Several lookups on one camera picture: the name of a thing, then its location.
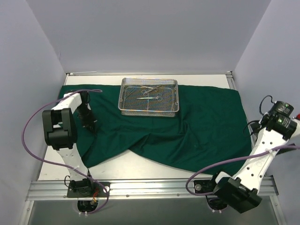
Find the aluminium frame rail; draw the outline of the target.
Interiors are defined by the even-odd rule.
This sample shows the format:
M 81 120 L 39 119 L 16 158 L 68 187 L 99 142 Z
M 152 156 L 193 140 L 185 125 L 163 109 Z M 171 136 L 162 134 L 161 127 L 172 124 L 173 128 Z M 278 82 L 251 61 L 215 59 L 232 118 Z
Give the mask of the aluminium frame rail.
M 109 199 L 194 198 L 186 188 L 185 179 L 110 180 Z M 68 200 L 62 180 L 32 182 L 27 201 Z

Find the green surgical drape cloth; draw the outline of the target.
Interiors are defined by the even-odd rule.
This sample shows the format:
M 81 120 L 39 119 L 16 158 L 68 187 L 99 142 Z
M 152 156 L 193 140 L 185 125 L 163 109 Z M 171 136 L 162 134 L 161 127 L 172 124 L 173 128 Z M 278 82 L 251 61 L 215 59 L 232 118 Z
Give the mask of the green surgical drape cloth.
M 149 160 L 197 172 L 231 158 L 248 156 L 249 134 L 240 95 L 231 89 L 179 86 L 180 109 L 174 117 L 124 116 L 118 109 L 120 87 L 68 85 L 60 97 L 90 90 L 90 106 L 97 119 L 96 133 L 75 118 L 77 147 L 83 163 L 91 168 L 126 150 Z

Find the metal mesh instrument tray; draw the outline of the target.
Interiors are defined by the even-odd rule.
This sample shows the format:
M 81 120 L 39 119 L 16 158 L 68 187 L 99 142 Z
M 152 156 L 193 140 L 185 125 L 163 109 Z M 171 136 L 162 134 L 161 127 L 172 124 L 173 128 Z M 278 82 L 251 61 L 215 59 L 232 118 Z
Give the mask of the metal mesh instrument tray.
M 123 78 L 118 109 L 122 115 L 174 117 L 180 110 L 174 79 Z

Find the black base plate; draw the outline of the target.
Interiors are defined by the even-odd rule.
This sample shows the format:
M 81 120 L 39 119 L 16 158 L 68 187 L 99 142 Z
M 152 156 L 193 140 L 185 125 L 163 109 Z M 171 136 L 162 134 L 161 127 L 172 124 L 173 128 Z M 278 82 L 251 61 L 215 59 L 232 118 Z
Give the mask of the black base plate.
M 71 180 L 67 190 L 68 198 L 107 197 L 105 190 L 97 183 L 87 179 Z
M 194 180 L 194 191 L 196 194 L 210 194 L 213 192 L 216 182 L 213 180 Z

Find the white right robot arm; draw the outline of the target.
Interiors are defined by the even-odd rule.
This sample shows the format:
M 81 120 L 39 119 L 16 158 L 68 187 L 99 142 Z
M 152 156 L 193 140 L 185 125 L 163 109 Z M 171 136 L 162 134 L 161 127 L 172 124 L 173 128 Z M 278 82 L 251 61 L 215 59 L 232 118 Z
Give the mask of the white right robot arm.
M 262 199 L 258 195 L 261 182 L 280 149 L 288 148 L 288 141 L 300 135 L 299 116 L 290 119 L 281 114 L 264 114 L 258 121 L 260 131 L 256 143 L 242 167 L 233 175 L 220 172 L 210 179 L 208 188 L 239 213 L 257 207 Z

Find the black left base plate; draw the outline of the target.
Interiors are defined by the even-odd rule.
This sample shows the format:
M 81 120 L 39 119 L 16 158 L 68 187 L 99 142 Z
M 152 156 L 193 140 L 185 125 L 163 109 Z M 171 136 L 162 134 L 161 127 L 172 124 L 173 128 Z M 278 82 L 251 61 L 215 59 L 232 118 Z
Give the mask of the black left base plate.
M 87 179 L 71 180 L 67 190 L 68 198 L 107 197 L 105 190 L 97 183 Z

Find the silver surgical scissors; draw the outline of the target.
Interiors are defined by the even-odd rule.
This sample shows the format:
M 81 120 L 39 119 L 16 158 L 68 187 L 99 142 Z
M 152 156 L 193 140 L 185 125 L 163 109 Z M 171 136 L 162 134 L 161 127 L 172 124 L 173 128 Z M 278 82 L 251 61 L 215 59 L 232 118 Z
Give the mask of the silver surgical scissors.
M 142 90 L 142 94 L 144 97 L 147 97 L 149 95 L 150 92 L 157 90 L 159 87 L 161 87 L 160 85 L 155 86 L 155 87 L 147 87 L 144 86 L 144 88 L 146 88 L 145 90 Z

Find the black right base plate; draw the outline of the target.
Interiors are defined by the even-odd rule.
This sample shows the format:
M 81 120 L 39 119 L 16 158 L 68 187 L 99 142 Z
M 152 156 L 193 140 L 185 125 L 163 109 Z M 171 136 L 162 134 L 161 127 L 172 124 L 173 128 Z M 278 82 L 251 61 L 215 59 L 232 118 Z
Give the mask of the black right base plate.
M 210 194 L 213 192 L 216 182 L 213 180 L 194 180 L 194 191 L 196 194 Z

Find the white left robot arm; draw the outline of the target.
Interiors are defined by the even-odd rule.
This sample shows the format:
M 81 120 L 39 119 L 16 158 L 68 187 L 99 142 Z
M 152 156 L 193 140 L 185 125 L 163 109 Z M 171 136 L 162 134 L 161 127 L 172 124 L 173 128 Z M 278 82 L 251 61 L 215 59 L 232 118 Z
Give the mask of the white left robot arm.
M 96 133 L 97 119 L 90 108 L 90 95 L 87 91 L 68 93 L 55 107 L 42 112 L 45 142 L 58 152 L 68 168 L 70 185 L 78 184 L 78 192 L 83 196 L 94 193 L 95 185 L 87 177 L 88 168 L 84 165 L 77 149 L 78 133 L 74 113 L 83 128 L 93 135 Z

